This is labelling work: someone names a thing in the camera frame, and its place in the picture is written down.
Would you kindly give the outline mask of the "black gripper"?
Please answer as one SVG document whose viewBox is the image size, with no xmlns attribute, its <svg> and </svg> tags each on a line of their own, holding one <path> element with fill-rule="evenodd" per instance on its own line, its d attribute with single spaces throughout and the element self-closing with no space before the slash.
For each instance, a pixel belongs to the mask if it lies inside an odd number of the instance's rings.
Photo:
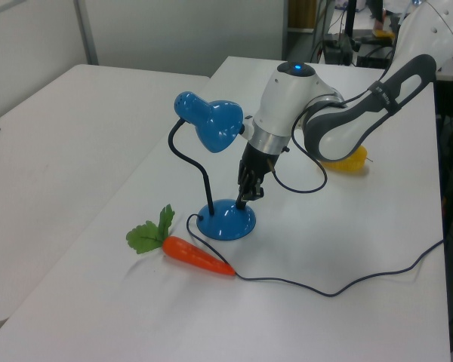
<svg viewBox="0 0 453 362">
<path fill-rule="evenodd" d="M 262 182 L 270 166 L 275 165 L 279 156 L 263 153 L 247 144 L 239 164 L 239 195 L 235 206 L 245 209 L 248 201 L 256 201 L 264 196 Z"/>
</svg>

